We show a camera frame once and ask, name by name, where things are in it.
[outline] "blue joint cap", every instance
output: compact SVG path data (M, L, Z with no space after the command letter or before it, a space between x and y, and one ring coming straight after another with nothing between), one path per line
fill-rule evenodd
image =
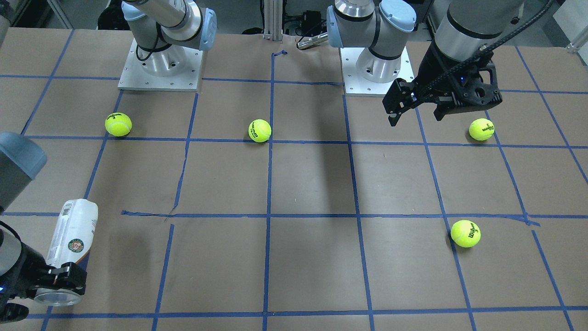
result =
M415 10L402 0L382 0L380 12L390 24L400 31L412 32L415 29Z
M137 19L143 18L145 16L142 11L138 10L133 5L127 4L124 1L122 2L121 8L123 14L125 14L125 20L127 22L136 21Z
M201 34L200 47L198 49L201 51L210 51L212 45L215 43L216 37L216 13L210 8L207 8L204 13Z
M341 32L337 26L337 17L333 6L327 8L327 34L329 35L329 45L335 48L343 48L343 40L341 40Z
M41 147L32 140L12 132L0 133L0 153L4 153L30 179L35 179L47 163L47 155Z

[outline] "yellow tennis ball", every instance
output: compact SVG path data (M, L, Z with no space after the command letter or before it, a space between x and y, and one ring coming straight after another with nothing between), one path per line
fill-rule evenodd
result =
M487 118L478 118L470 124L470 136L478 141L486 140L494 134L494 124Z
M129 134L133 124L127 115L121 112L113 112L104 121L104 126L108 133L115 137L122 137L123 135Z
M482 233L476 223L469 220L461 220L455 222L451 227L451 239L456 244L468 248L472 247L480 241Z
M265 120L255 120L249 124L249 136L256 143L265 143L272 135L272 127Z

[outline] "barcode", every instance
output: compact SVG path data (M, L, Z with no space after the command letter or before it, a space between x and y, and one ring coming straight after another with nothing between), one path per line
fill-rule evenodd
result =
M64 206L63 211L61 212L61 216L67 216L69 215L69 211L72 209L72 204L68 203Z

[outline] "blue grid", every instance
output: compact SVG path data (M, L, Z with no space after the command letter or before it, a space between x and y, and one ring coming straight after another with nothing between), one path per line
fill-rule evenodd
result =
M37 103L35 104L35 107L33 108L32 112L31 112L31 116L29 117L28 121L26 122L21 134L26 134L26 130L28 128L28 126L30 125L30 122L33 120L36 111L38 110L43 97L45 96L49 85L51 84L52 80L61 80L61 79L82 79L82 80L118 80L118 77L65 77L65 76L55 76L55 73L59 67L59 64L61 63L61 60L67 50L67 47L69 45L70 40L72 39L72 36L74 34L74 31L72 31L69 35L69 38L66 41L66 44L59 56L59 59L55 65L54 70L52 71L51 75L49 76L42 76L42 75L0 75L0 78L46 78L48 79L48 82L46 83L46 86L43 90L43 92L41 93ZM457 268L457 272L458 275L460 277L460 282L462 285L462 290L463 290L463 295L464 295L464 299L466 302L466 308L455 308L455 309L397 309L397 310L374 310L372 308L372 303L371 303L371 298L370 298L370 288L369 288L369 279L368 279L368 270L367 270L367 265L366 265L366 260L365 260L365 250L363 247L363 234L362 234L362 218L370 218L370 217L386 217L386 218L422 218L422 217L428 217L428 218L443 218L445 225L446 225L446 230L449 232L450 228L449 228L449 218L452 217L503 217L503 218L507 218L507 219L513 219L513 220L517 220L517 221L522 221L525 222L528 225L535 225L535 226L539 226L540 224L535 222L535 221L531 221L531 219L588 219L588 215L550 215L550 214L527 214L525 208L524 208L524 204L523 204L523 200L520 196L520 193L518 191L518 186L516 184L516 180L515 177L510 169L510 165L508 163L508 160L506 158L506 155L503 151L503 147L510 147L510 148L565 148L568 149L572 155L572 157L574 158L574 161L576 162L576 165L578 166L579 171L581 172L582 176L584 177L584 180L588 183L588 178L586 177L586 174L584 172L584 170L582 169L580 163L578 162L575 154L574 154L574 150L583 150L583 149L588 149L588 146L573 146L570 145L568 143L568 140L566 139L562 129L560 128L560 125L557 123L557 119L554 116L553 112L551 111L551 108L549 106L549 104L547 103L544 95L545 94L588 94L588 92L568 92L568 91L542 91L539 88L539 85L537 84L533 74L531 73L531 70L529 69L529 67L526 64L526 61L523 58L523 55L521 54L521 52L519 51L519 49L517 48L517 52L519 54L520 59L522 60L525 68L527 69L531 79L533 80L533 83L536 86L536 91L532 91L532 90L504 90L506 92L519 92L519 93L539 93L542 97L542 100L547 108L547 110L549 111L549 114L551 115L557 129L559 130L560 135L562 136L565 145L503 145L500 143L500 140L498 138L497 135L495 135L496 138L496 144L453 144L453 143L429 143L426 140L426 135L425 135L425 130L423 128L423 124L422 121L420 119L420 113L419 110L416 110L416 114L417 114L417 120L419 122L419 127L421 130L421 134L422 134L422 138L423 138L423 142L419 143L419 142L415 142L415 143L403 143L403 142L374 142L374 141L352 141L351 140L351 136L350 136L350 128L349 128L349 118L348 118L348 112L347 112L347 105L346 105L346 100L345 100L345 96L343 96L343 107L344 107L344 112L345 112L345 123L346 123L346 131L347 131L347 141L304 141L304 140L273 140L272 137L270 137L269 140L269 164L268 164L268 206L267 206L267 213L266 214L171 214L171 212L169 214L153 214L153 213L138 213L138 212L131 212L131 211L122 211L121 214L125 214L128 216L159 216L159 217L186 217L186 218L201 218L201 217L211 217L211 218L215 218L215 217L260 217L266 218L266 250L265 250L265 271L264 271L264 296L263 296L263 311L262 312L208 312L208 313L160 313L160 308L161 308L161 302L162 302L162 297L163 297L163 288L165 287L165 279L166 279L166 273L167 273L167 266L169 263L169 256L171 253L171 246L172 246L172 242L173 242L173 231L174 231L174 225L171 224L170 229L169 229L169 237L168 237L168 243L167 243L167 247L166 247L166 253L165 253L165 261L163 264L163 269L162 269L162 275L161 275L161 281L160 281L160 286L159 286L159 290L158 290L158 298L157 298L157 302L156 302L156 307L155 307L155 311L153 313L130 313L130 314L117 314L117 313L81 313L81 314L69 314L69 313L59 313L59 314L53 314L52 313L52 309L49 308L47 310L47 312L45 314L31 314L29 315L29 318L31 319L43 319L43 325L41 330L45 331L48 321L49 319L95 319L95 318L108 318L108 319L129 319L129 318L152 318L153 319L153 324L152 324L152 330L155 331L157 329L157 324L158 324L158 319L161 318L176 318L176 317L262 317L263 318L263 331L266 331L267 329L267 319L268 316L339 316L339 315L367 315L369 316L369 320L370 320L370 329L373 331L375 330L375 326L374 326L374 322L373 322L373 317L374 315L414 315L414 314L452 314L452 313L467 313L470 317L470 322L472 325L472 329L476 330L476 324L475 324L475 320L473 317L474 313L486 313L486 312L535 312L535 311L561 311L563 312L566 321L569 325L570 330L574 330L572 322L569 318L568 315L568 311L575 311L575 310L588 310L588 306L566 306L561 294L557 288L557 284L555 281L555 278L553 277L553 274L551 272L551 269L549 267L549 263L547 261L547 258L544 255L543 249L541 247L539 238L535 232L535 230L532 230L532 235L533 238L535 240L535 243L537 245L537 249L541 255L541 258L543 260L543 263L545 265L546 271L549 275L549 278L552 282L554 291L556 293L556 296L559 300L560 305L559 306L526 306L526 307L471 307L471 304L469 302L469 298L467 295L467 288L465 285L465 280L463 278L463 274L461 271L461 267L459 264L459 256L457 255L456 252L456 248L455 248L455 244L451 241L451 246L452 246L452 252L453 252L453 256L454 256L454 260L455 260L455 264L456 264L456 268ZM271 94L270 94L270 124L273 127L273 105L274 105L274 86L275 84L305 84L305 85L342 85L342 83L339 82L300 82L300 81L277 81L275 80L275 61L274 58L278 55L282 55L282 54L286 54L285 51L279 52L277 54L272 54L272 78L271 80L240 80L240 79L226 79L226 78L203 78L203 80L210 80L210 81L233 81L233 82L259 82L259 83L266 83L266 84L271 84ZM115 109L113 110L113 112L116 112L118 109L118 106L120 104L121 98L122 98L123 92L121 91L119 93L116 105L115 105ZM92 184L93 184L93 180L95 178L95 174L96 171L98 169L100 160L102 158L102 153L106 147L106 143L110 140L120 140L120 139L124 139L124 140L142 140L142 141L184 141L186 143L186 147L185 147L185 160L184 160L184 164L182 166L182 174L180 176L180 179L178 181L178 189L176 192L176 199L174 202L174 207L175 208L178 203L179 203L179 196L180 196L180 192L181 192L181 187L182 187L182 179L183 179L183 173L185 171L185 166L186 166L186 158L188 156L188 151L189 151L189 145L191 142L195 142L195 141L207 141L207 142L222 142L222 143L251 143L250 141L247 140L233 140L233 139L206 139L206 138L191 138L191 131L192 131L192 124L195 118L195 112L196 112L196 105L198 103L198 94L195 95L195 100L194 100L194 105L193 105L193 110L192 110L192 115L191 115L191 121L190 121L190 126L189 126L189 131L188 134L186 136L185 139L183 138L165 138L165 137L126 137L126 138L116 138L116 137L110 137L109 135L105 134L103 137L90 137L90 136L44 136L44 135L27 135L27 137L29 138L37 138L37 139L75 139L75 140L102 140L102 146L101 149L99 150L98 156L96 158L96 162L95 162L95 166L93 168L91 177L88 181L88 186L86 188L86 193L84 195L85 198L88 197L88 194L92 188ZM271 213L271 179L272 179L272 147L273 144L277 143L277 144L347 144L349 147L349 159L350 159L350 165L351 165L351 176L352 176L352 183L353 183L353 194L354 194L354 199L355 199L355 207L356 207L356 213L355 214L273 214ZM411 215L404 215L404 214L362 214L360 213L360 206L359 206L359 200L358 200L358 192L357 192L357 184L356 184L356 179L355 179L355 165L353 162L353 145L362 145L362 144L370 144L370 145L421 145L424 146L426 153L427 153L427 159L429 160L429 166L430 166L430 170L433 176L433 180L435 182L435 187L437 190L437 196L439 198L439 205L441 208L442 213L441 214L411 214ZM435 167L433 165L433 161L430 155L430 151L429 151L429 147L430 146L460 146L460 147L487 147L487 148L499 148L501 155L504 159L505 162L505 166L509 172L510 178L512 180L512 183L514 185L514 188L517 192L517 198L519 199L519 203L522 209L522 214L447 214L445 212L445 207L443 205L443 199L441 196L441 192L440 192L440 188L437 182L437 177L436 177L436 173L435 173ZM8 216L52 216L52 217L56 217L58 216L58 213L51 213L51 212L9 212L9 213L5 213L5 215ZM269 296L269 245L270 245L270 222L271 222L271 218L272 217L304 217L304 218L320 218L320 217L356 217L357 222L358 222L358 236L359 236L359 244L360 244L360 254L361 254L361 258L362 258L362 268L363 268L363 275L364 275L364 281L365 281L365 288L366 288L366 298L367 298L367 310L350 310L350 311L312 311L312 312L308 312L308 311L298 311L298 312L270 312L268 310L268 296Z

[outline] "white mounting plate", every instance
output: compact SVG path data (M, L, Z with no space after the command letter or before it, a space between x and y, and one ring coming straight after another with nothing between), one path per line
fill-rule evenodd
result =
M375 83L363 78L356 68L359 54L364 48L346 47L341 48L341 67L343 69L343 81L345 82L345 94L356 97L383 97L388 92L392 82ZM407 82L411 82L415 76L410 66L408 59L408 52L406 47L402 51L402 66L398 73L398 78L403 78Z
M184 91L196 92L200 86L203 51L184 47L186 51L186 68L174 76L154 76L143 70L141 62L137 60L135 50L136 41L133 39L129 55L126 57L125 67L118 81L119 90L131 91Z

